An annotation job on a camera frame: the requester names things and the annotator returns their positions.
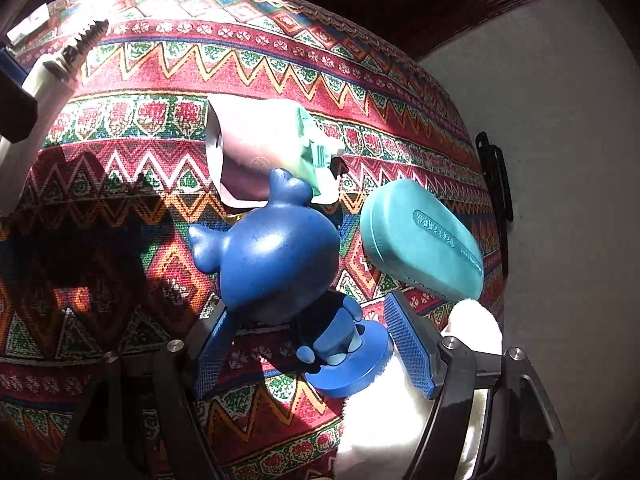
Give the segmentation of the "white plush toy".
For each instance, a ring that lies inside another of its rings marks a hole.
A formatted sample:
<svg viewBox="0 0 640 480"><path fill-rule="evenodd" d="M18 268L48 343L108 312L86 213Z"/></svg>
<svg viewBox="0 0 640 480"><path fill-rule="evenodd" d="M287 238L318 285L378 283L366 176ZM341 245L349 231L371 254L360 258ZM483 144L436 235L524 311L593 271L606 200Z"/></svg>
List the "white plush toy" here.
<svg viewBox="0 0 640 480"><path fill-rule="evenodd" d="M465 299L451 310L444 336L471 350L502 353L498 322L479 302ZM364 390L346 399L343 434L333 465L337 479L400 479L416 452L433 402L411 385L397 354Z"/></svg>

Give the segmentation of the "teal glasses case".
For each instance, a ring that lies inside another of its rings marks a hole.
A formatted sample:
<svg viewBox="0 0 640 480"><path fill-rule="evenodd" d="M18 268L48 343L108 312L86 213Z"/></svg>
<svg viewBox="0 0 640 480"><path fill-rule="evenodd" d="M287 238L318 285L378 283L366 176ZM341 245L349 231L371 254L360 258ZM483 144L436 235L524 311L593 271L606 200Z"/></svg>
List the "teal glasses case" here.
<svg viewBox="0 0 640 480"><path fill-rule="evenodd" d="M370 263L395 280L449 301L480 298L480 246L418 182L400 179L372 191L363 203L359 229Z"/></svg>

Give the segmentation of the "black clip on wall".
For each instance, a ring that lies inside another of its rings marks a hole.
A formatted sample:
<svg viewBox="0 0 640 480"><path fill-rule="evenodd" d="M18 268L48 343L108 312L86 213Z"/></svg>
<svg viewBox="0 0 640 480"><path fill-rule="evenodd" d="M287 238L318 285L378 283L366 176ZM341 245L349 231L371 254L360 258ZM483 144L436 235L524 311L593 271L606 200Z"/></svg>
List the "black clip on wall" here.
<svg viewBox="0 0 640 480"><path fill-rule="evenodd" d="M508 229L514 221L506 161L502 149L489 141L485 131L481 131L475 137L475 145L480 158L480 169L494 210L501 252L502 275L506 280L510 271Z"/></svg>

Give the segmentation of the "patterned red tablecloth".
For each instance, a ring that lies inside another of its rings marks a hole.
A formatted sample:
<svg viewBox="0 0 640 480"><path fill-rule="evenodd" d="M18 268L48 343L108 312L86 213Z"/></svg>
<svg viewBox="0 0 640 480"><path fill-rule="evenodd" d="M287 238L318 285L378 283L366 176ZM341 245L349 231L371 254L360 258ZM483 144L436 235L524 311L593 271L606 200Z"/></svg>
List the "patterned red tablecloth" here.
<svg viewBox="0 0 640 480"><path fill-rule="evenodd" d="M498 233L474 143L450 96L367 29L303 0L54 0L17 48L31 68L85 24L110 28L1 222L1 474L50 479L67 427L107 352L148 354L214 306L217 283L186 230L228 228L205 160L214 92L299 102L346 145L330 213L335 286L382 316L399 282L364 258L366 196L407 178L429 188L483 253L480 301L503 315Z"/></svg>

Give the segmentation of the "blue cartoon figurine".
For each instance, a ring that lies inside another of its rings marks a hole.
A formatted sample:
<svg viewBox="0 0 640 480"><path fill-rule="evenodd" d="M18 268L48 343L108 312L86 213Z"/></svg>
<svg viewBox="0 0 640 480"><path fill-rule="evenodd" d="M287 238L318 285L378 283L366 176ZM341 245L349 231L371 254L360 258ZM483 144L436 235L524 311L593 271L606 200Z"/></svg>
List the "blue cartoon figurine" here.
<svg viewBox="0 0 640 480"><path fill-rule="evenodd" d="M331 289L340 236L311 208L311 186L288 170L269 174L265 206L227 231L192 224L194 266L218 276L220 303L240 324L290 324L305 378L330 398L368 388L393 354L386 328L352 297Z"/></svg>

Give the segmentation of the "pink foil pouch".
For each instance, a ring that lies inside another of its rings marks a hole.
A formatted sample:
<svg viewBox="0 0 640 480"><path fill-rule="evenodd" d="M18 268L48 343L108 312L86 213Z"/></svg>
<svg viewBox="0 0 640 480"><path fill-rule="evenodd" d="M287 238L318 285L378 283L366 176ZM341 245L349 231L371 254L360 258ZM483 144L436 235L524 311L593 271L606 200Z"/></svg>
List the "pink foil pouch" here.
<svg viewBox="0 0 640 480"><path fill-rule="evenodd" d="M344 155L345 143L325 134L295 101L210 94L205 151L210 180L231 208L264 206L274 168L310 184L315 204L338 200L340 178L331 164Z"/></svg>

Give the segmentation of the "white LED corn bulb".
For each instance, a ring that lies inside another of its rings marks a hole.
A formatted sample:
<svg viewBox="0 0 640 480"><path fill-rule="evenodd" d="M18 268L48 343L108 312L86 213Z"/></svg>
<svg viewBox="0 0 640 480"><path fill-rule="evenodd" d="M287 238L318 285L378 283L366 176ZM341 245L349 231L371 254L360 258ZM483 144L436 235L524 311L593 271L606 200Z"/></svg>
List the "white LED corn bulb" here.
<svg viewBox="0 0 640 480"><path fill-rule="evenodd" d="M27 139L10 143L1 137L1 214L12 214L44 138L78 87L78 74L88 53L104 37L108 21L91 23L64 47L38 58L22 88L38 104L38 119Z"/></svg>

